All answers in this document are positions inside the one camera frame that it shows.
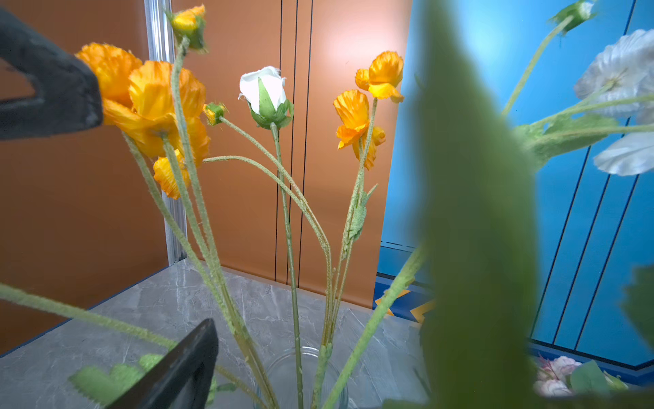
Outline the orange poppy spray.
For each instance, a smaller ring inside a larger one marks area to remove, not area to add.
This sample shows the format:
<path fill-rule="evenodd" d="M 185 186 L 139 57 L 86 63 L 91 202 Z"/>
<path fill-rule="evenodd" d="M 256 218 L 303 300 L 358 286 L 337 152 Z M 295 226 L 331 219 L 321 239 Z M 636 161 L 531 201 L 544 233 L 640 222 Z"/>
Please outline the orange poppy spray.
<path fill-rule="evenodd" d="M 275 262 L 286 267 L 287 246 L 282 192 L 290 200 L 296 283 L 301 289 L 325 295 L 328 312 L 320 320 L 316 373 L 309 397 L 326 399 L 340 371 L 332 366 L 337 352 L 337 322 L 354 293 L 371 293 L 378 245 L 371 236 L 382 228 L 381 202 L 385 185 L 380 174 L 390 167 L 390 144 L 398 104 L 404 59 L 393 49 L 356 49 L 336 53 L 308 67 L 308 96 L 298 104 L 288 133 L 304 136 L 303 156 L 284 151 L 276 160 L 272 132 L 252 119 L 246 100 L 239 97 L 235 72 L 213 70 L 204 76 L 208 97 L 225 97 L 236 112 L 219 124 L 221 167 L 233 181 L 229 200 L 233 211 L 226 228 L 216 230 L 221 255 L 237 250 L 255 256 L 260 221 L 251 202 L 259 188 L 276 192 L 272 211 L 278 248 Z"/>
<path fill-rule="evenodd" d="M 206 9 L 199 5 L 166 18 L 175 36 L 172 63 L 142 61 L 110 44 L 90 43 L 76 53 L 97 77 L 104 123 L 117 127 L 133 153 L 157 206 L 196 265 L 250 367 L 265 408 L 279 403 L 228 290 L 198 168 L 209 157 L 206 88 L 183 64 L 190 51 L 206 51 Z"/>

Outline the white rose stem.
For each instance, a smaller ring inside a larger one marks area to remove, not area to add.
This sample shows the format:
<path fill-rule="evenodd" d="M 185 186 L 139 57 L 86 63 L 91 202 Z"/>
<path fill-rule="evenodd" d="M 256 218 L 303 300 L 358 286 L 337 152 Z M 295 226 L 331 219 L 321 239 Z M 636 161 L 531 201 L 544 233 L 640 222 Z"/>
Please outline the white rose stem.
<path fill-rule="evenodd" d="M 247 101 L 250 113 L 259 127 L 270 130 L 274 138 L 276 160 L 283 162 L 280 143 L 280 130 L 293 120 L 293 106 L 286 97 L 285 79 L 274 66 L 265 66 L 257 71 L 245 73 L 239 81 L 239 97 Z M 287 270 L 291 285 L 292 319 L 294 329 L 294 349 L 296 358 L 296 397 L 297 406 L 304 407 L 303 368 L 301 357 L 301 332 L 297 300 L 296 269 L 291 232 L 290 200 L 282 192 L 284 211 L 284 230 L 287 246 Z"/>

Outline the white ranunculus spray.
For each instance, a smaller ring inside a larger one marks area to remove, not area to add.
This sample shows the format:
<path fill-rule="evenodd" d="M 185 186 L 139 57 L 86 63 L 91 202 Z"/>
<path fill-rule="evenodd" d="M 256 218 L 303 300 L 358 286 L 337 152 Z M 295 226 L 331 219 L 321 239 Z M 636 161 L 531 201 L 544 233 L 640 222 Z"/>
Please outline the white ranunculus spray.
<path fill-rule="evenodd" d="M 431 408 L 650 408 L 653 391 L 543 397 L 527 334 L 535 313 L 534 168 L 525 131 L 485 92 L 437 1 L 424 13 L 427 78 L 418 103 L 425 238 L 374 310 L 340 377 L 332 408 L 400 293 L 427 268 L 434 309 L 421 328 Z"/>

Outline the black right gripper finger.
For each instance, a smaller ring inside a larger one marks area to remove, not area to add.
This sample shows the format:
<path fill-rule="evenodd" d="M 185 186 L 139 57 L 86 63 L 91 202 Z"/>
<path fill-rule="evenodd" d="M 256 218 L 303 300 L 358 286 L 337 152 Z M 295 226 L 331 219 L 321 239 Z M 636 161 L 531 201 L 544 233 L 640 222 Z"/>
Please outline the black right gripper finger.
<path fill-rule="evenodd" d="M 111 408 L 204 408 L 215 372 L 219 339 L 203 320 Z"/>

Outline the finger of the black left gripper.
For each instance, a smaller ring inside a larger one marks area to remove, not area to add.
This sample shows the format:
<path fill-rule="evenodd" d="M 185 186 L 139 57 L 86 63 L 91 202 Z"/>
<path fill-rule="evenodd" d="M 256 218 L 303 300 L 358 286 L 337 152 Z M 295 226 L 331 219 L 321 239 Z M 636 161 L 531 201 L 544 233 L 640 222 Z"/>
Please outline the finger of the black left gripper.
<path fill-rule="evenodd" d="M 1 9 L 1 58 L 29 80 L 30 97 L 1 101 L 3 141 L 51 137 L 103 125 L 95 73 L 6 9 Z"/>

